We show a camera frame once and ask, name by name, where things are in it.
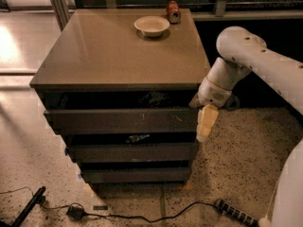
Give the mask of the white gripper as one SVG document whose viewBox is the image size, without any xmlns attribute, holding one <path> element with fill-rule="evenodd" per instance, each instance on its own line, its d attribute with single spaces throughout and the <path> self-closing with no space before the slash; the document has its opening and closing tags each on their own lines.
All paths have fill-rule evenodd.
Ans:
<svg viewBox="0 0 303 227">
<path fill-rule="evenodd" d="M 197 120 L 196 139 L 200 143 L 203 143 L 208 138 L 218 118 L 218 108 L 221 108 L 231 95 L 232 90 L 219 87 L 208 78 L 203 79 L 197 96 L 191 99 L 188 104 L 190 108 L 195 109 L 201 108 L 202 105 L 204 106 L 199 111 Z"/>
</svg>

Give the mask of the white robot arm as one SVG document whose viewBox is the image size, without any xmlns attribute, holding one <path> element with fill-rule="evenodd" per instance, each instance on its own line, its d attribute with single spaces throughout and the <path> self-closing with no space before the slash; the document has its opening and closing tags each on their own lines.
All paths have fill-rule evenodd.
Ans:
<svg viewBox="0 0 303 227">
<path fill-rule="evenodd" d="M 218 36 L 220 57 L 203 79 L 190 106 L 200 107 L 197 139 L 203 142 L 218 117 L 218 109 L 231 98 L 235 85 L 253 72 L 303 114 L 302 63 L 267 48 L 259 36 L 230 26 Z M 303 227 L 303 139 L 288 156 L 276 182 L 269 209 L 259 227 Z"/>
</svg>

